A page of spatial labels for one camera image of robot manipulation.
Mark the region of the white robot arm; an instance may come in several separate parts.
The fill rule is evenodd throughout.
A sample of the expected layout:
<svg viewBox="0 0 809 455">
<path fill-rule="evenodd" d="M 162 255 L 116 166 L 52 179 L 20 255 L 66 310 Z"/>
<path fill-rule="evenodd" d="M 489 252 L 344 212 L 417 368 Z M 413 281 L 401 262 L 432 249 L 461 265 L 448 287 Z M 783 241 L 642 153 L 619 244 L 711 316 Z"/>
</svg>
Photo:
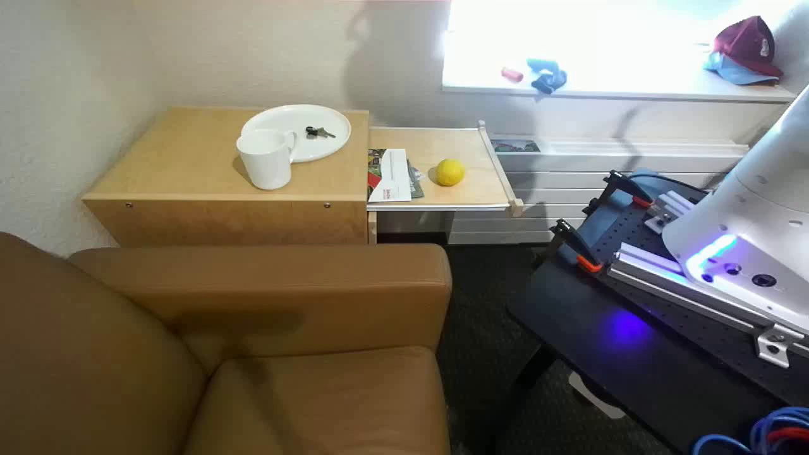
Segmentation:
<svg viewBox="0 0 809 455">
<path fill-rule="evenodd" d="M 809 89 L 662 242 L 709 290 L 809 328 Z"/>
</svg>

